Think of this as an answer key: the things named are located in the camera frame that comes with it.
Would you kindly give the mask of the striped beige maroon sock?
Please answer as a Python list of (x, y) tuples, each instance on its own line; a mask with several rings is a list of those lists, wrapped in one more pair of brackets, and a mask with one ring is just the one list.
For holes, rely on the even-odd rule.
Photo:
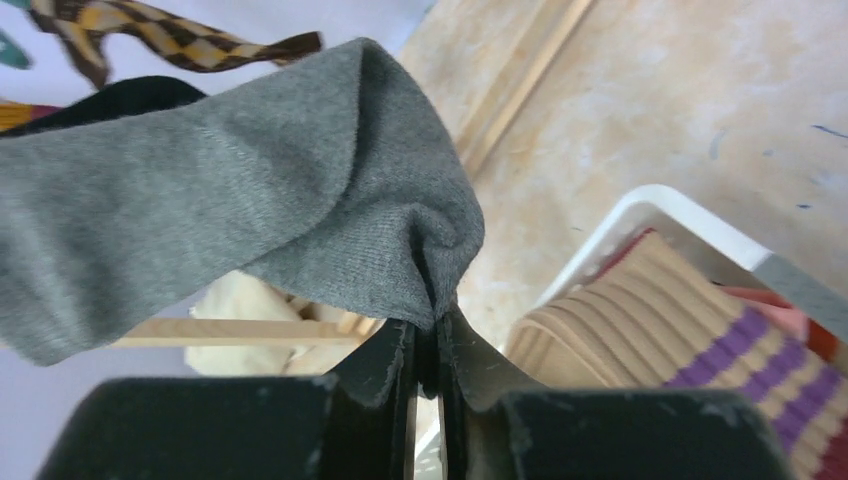
[(505, 354), (552, 387), (737, 390), (798, 478), (845, 478), (846, 344), (806, 313), (802, 342), (720, 286), (647, 231), (589, 284), (518, 320)]

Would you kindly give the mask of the grey sock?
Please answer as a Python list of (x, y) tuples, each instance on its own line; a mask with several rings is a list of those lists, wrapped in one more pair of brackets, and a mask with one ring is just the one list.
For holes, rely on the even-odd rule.
[(484, 238), (408, 72), (359, 38), (180, 108), (1, 143), (1, 338), (49, 366), (240, 270), (429, 330)]

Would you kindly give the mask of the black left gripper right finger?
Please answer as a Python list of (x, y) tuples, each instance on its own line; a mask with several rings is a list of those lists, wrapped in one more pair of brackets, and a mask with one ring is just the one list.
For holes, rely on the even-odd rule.
[(553, 389), (458, 308), (436, 325), (447, 479), (788, 479), (769, 424), (714, 389)]

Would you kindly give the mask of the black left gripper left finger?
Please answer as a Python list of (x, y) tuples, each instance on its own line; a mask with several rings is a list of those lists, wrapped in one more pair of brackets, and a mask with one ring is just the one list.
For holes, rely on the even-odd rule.
[(42, 479), (406, 479), (416, 331), (389, 320), (320, 376), (124, 378), (71, 415)]

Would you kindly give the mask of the pink sock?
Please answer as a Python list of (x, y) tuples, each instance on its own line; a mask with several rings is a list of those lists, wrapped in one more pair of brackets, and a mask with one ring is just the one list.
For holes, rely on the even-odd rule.
[(747, 287), (720, 286), (720, 289), (759, 311), (785, 333), (802, 342), (808, 340), (808, 316), (780, 295), (766, 289)]

